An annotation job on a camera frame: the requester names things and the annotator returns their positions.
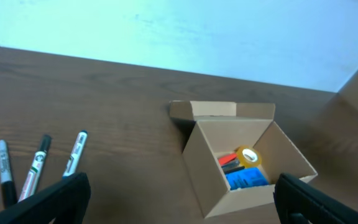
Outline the red black stapler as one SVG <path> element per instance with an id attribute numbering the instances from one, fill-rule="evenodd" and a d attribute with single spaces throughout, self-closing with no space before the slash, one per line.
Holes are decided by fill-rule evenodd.
<path id="1" fill-rule="evenodd" d="M 230 174 L 245 167 L 240 163 L 236 153 L 226 154 L 218 158 L 218 163 L 225 174 Z"/>

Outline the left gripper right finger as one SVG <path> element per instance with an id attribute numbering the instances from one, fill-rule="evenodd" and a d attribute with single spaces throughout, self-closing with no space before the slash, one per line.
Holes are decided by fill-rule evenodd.
<path id="1" fill-rule="evenodd" d="M 281 223 L 358 223 L 358 212 L 316 190 L 291 174 L 275 184 L 274 204 Z"/>

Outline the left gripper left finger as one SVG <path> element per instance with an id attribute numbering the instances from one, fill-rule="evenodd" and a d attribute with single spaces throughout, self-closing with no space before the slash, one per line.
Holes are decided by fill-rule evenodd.
<path id="1" fill-rule="evenodd" d="M 0 212 L 0 223 L 82 223 L 91 197 L 88 176 L 75 173 Z"/>

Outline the blue white whiteboard marker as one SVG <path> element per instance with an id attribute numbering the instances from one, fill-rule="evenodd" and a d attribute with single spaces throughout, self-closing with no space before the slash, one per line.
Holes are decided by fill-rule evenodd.
<path id="1" fill-rule="evenodd" d="M 85 148 L 87 137 L 88 137 L 88 132 L 86 130 L 82 130 L 78 133 L 69 160 L 67 162 L 66 168 L 62 175 L 63 179 L 71 176 L 76 172 L 76 168 L 78 167 L 81 154 L 83 152 L 83 149 Z"/>

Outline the blue plastic block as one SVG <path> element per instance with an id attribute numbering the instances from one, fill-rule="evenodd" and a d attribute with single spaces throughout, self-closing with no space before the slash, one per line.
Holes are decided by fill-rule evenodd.
<path id="1" fill-rule="evenodd" d="M 259 171 L 256 167 L 235 171 L 226 174 L 225 176 L 231 190 L 258 187 L 269 184 L 261 171 Z"/>

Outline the yellow tape roll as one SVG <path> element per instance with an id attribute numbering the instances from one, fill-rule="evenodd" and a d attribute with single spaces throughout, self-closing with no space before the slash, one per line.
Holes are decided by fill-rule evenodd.
<path id="1" fill-rule="evenodd" d="M 252 147 L 239 146 L 236 149 L 237 158 L 245 168 L 258 167 L 262 163 L 261 155 Z"/>

